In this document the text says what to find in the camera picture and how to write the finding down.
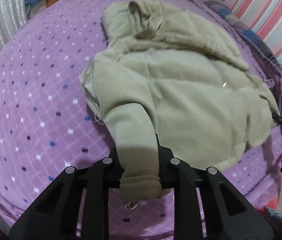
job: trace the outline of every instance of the metal ring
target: metal ring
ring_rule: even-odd
[[[73,166],[69,166],[65,169],[65,172],[67,174],[72,174],[75,171],[75,168]]]
[[[180,160],[178,158],[172,158],[170,160],[170,163],[173,164],[173,165],[178,165],[178,164],[180,164]]]
[[[109,158],[109,157],[108,157],[108,158],[104,158],[104,159],[103,159],[103,163],[104,163],[104,164],[110,164],[110,163],[112,163],[112,159]]]
[[[208,173],[215,175],[217,174],[218,170],[215,167],[209,167],[208,168]]]
[[[126,210],[132,210],[134,208],[136,208],[138,206],[138,202],[137,201],[128,201],[125,203],[124,208]]]

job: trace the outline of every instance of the bed sheet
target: bed sheet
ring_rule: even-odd
[[[114,146],[105,126],[94,122],[78,77],[106,49],[100,16],[116,1],[130,0],[60,0],[27,22],[0,53],[0,215],[10,225],[65,167],[91,166]],[[186,0],[163,1],[218,24]],[[251,72],[264,76],[249,48],[238,46]],[[279,192],[281,152],[275,128],[224,174],[255,207],[263,206]],[[173,200],[171,193],[127,211],[110,191],[111,238],[171,238]]]

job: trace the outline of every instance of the beige jacket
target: beige jacket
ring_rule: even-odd
[[[115,141],[124,200],[161,195],[155,133],[190,166],[220,170],[269,136],[276,101],[223,29],[154,0],[113,3],[102,22],[108,48],[80,81]]]

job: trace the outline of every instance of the bed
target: bed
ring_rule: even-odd
[[[10,226],[65,167],[91,166],[114,146],[87,108],[78,77],[106,49],[100,16],[116,1],[130,0],[60,0],[28,21],[0,53],[0,215]],[[163,1],[220,25],[221,19],[186,0]],[[239,48],[251,72],[266,77],[249,47]],[[276,127],[224,175],[253,206],[263,207],[280,191],[281,153]],[[172,192],[128,211],[110,191],[110,235],[171,239],[173,201]]]

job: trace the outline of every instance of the purple bed sheet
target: purple bed sheet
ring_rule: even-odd
[[[106,127],[94,122],[78,77],[106,49],[100,16],[117,1],[130,0],[60,0],[27,22],[0,53],[0,215],[10,225],[65,167],[91,166],[114,146]],[[163,1],[219,24],[186,0]],[[236,42],[251,72],[264,78],[249,48]],[[224,175],[262,207],[279,192],[281,152],[282,135],[275,128]],[[110,191],[111,238],[171,238],[173,201],[172,192],[127,211]]]

